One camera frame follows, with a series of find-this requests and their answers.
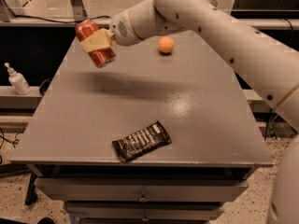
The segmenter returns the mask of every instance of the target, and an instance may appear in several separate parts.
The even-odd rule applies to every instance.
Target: drawer
[[[149,220],[215,220],[222,208],[197,204],[68,202],[65,211],[80,218]]]
[[[38,178],[53,200],[112,202],[232,202],[247,187],[236,180]]]

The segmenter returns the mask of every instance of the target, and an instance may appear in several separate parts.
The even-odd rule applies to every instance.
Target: table surface
[[[113,47],[96,68],[75,39],[11,161],[33,164],[270,166],[272,159],[232,69],[194,32]],[[120,163],[111,141],[159,120],[172,143]]]

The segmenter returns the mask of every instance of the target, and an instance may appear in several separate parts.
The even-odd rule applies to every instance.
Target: pump bottle
[[[5,67],[9,73],[9,82],[15,88],[18,94],[27,94],[31,91],[31,88],[21,73],[16,72],[9,66],[9,63],[5,63]]]

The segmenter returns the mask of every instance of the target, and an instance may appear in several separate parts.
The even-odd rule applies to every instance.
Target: drawer handle
[[[141,203],[146,203],[149,201],[148,198],[146,198],[146,195],[144,192],[142,192],[141,197],[138,199]]]

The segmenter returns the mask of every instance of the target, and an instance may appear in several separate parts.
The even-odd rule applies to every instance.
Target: floor
[[[139,1],[142,0],[84,0],[84,4],[88,15],[95,17],[113,16]],[[32,16],[72,16],[68,0],[31,0],[25,5],[24,10],[26,14]],[[0,114],[0,128],[3,129],[7,139],[15,140],[16,133],[23,132],[30,118],[30,114]],[[258,124],[261,132],[264,133],[265,123],[258,121]],[[278,139],[268,136],[266,140],[274,159],[274,166],[261,168],[255,172],[249,179],[249,188],[235,202],[224,205],[225,213],[218,220],[211,221],[211,224],[265,223],[281,157],[295,135],[292,128],[284,122],[278,123],[276,134]],[[0,150],[3,158],[2,164],[9,163],[9,156],[13,149],[10,143],[4,142]],[[0,218],[36,224],[42,217],[51,217],[55,223],[70,223],[68,214],[63,209],[63,203],[52,201],[39,190],[36,191],[38,201],[29,206],[25,205],[29,178],[28,174],[2,178],[0,176]]]

